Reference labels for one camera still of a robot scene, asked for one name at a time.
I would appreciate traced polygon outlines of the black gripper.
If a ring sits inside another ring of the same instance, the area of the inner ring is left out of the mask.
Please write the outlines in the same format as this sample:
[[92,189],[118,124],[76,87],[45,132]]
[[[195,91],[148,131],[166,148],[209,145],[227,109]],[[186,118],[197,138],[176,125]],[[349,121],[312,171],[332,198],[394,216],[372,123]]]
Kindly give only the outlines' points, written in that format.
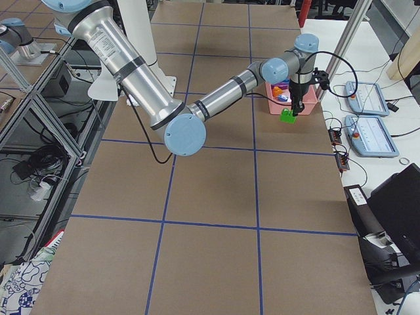
[[289,83],[289,94],[291,99],[291,109],[294,116],[299,115],[304,109],[303,96],[308,92],[308,83],[297,83],[291,81]]

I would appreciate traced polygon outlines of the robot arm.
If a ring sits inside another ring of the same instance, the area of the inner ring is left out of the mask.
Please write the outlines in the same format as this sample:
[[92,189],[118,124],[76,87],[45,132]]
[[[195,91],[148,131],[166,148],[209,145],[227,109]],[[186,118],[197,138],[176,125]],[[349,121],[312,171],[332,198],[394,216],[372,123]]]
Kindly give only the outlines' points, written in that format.
[[246,70],[192,104],[175,99],[169,77],[159,68],[148,9],[144,1],[120,1],[123,25],[108,1],[47,1],[60,32],[84,40],[129,100],[148,114],[150,126],[168,150],[190,156],[205,143],[205,122],[229,108],[261,83],[290,81],[291,110],[304,110],[303,96],[315,83],[319,40],[299,35],[280,57],[250,64]]

